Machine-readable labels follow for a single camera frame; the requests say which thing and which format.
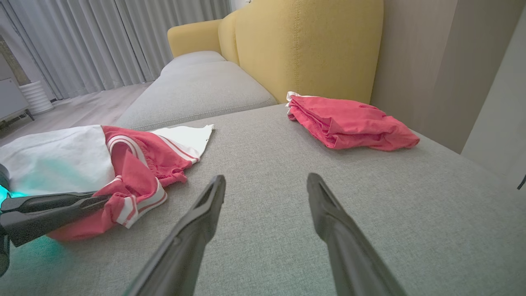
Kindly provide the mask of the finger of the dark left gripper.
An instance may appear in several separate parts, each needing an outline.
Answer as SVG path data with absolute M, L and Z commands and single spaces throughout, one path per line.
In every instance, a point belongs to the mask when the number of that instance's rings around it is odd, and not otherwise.
M 0 230 L 7 234 L 15 247 L 20 247 L 102 209 L 110 196 L 93 195 L 92 199 L 94 201 L 78 201 L 72 206 L 34 213 L 0 213 Z
M 34 213 L 74 205 L 78 201 L 94 201 L 94 192 L 69 192 L 26 197 L 8 197 L 0 206 L 0 213 Z

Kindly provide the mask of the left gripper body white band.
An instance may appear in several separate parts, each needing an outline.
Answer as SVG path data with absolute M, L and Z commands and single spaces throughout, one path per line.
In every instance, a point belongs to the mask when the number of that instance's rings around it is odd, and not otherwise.
M 11 262 L 11 242 L 7 234 L 0 230 L 0 277 L 8 270 Z

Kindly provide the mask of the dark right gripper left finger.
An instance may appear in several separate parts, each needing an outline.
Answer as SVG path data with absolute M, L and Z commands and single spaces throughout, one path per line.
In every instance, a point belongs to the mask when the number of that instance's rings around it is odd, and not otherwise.
M 225 198 L 226 180 L 214 176 L 154 251 L 124 296 L 193 296 L 206 245 Z

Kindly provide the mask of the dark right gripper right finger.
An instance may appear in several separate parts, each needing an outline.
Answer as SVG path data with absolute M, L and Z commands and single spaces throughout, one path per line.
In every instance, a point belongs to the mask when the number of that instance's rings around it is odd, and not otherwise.
M 406 296 L 319 174 L 308 175 L 307 191 L 314 229 L 327 245 L 337 295 Z

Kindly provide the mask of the red white striped jersey garment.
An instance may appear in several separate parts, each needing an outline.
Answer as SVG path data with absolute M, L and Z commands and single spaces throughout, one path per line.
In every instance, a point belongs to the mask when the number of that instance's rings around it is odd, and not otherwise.
M 77 241 L 115 225 L 130 228 L 167 200 L 165 187 L 185 183 L 184 170 L 200 160 L 213 125 L 152 132 L 90 125 L 20 137 L 0 147 L 0 164 L 16 197 L 96 192 L 109 201 L 94 214 L 48 236 Z

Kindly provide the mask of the plain red garment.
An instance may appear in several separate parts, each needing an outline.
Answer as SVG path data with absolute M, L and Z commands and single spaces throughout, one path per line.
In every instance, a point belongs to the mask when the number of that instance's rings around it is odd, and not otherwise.
M 287 92 L 287 116 L 327 148 L 368 147 L 393 151 L 413 148 L 420 138 L 380 109 L 353 100 L 303 96 Z

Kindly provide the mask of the grey fabric sofa seat cushion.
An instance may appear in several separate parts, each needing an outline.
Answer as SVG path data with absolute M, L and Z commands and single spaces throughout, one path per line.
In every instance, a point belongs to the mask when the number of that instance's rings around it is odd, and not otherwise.
M 334 296 L 308 202 L 318 173 L 406 294 L 526 296 L 526 197 L 427 137 L 409 150 L 331 150 L 275 105 L 188 123 L 215 130 L 185 184 L 130 229 L 11 248 L 0 296 L 122 296 L 213 176 L 226 178 L 195 295 Z

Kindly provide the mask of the white ribbed cylinder appliance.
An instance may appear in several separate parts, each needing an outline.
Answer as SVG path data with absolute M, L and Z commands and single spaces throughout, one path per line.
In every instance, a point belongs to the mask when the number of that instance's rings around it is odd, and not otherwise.
M 46 94 L 41 81 L 19 86 L 19 89 L 28 102 L 28 110 L 33 116 L 43 114 L 54 109 L 54 105 L 51 103 L 51 100 Z

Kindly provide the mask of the white low cabinet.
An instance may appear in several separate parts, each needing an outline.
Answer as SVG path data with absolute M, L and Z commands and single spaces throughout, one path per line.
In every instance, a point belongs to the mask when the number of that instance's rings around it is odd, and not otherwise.
M 7 125 L 10 120 L 21 114 L 25 114 L 34 121 L 29 106 L 15 78 L 0 80 L 0 125 Z

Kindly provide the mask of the smaller grey sofa seat cushion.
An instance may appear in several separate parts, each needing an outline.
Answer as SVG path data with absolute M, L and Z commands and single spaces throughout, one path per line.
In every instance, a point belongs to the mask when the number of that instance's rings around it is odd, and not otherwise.
M 276 103 L 234 62 L 214 51 L 193 52 L 170 61 L 116 126 L 150 131 Z

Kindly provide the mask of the grey pleated curtain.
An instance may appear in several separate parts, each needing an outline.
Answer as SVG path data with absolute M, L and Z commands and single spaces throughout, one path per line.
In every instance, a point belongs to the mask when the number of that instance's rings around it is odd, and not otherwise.
M 175 26 L 221 19 L 230 0 L 0 0 L 53 99 L 152 82 Z

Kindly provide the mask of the fabric sofa backrest cushion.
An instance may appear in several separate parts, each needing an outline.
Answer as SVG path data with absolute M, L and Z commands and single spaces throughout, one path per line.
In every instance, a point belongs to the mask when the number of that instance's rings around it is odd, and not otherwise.
M 221 54 L 278 103 L 287 92 L 370 103 L 384 0 L 252 0 L 219 21 Z

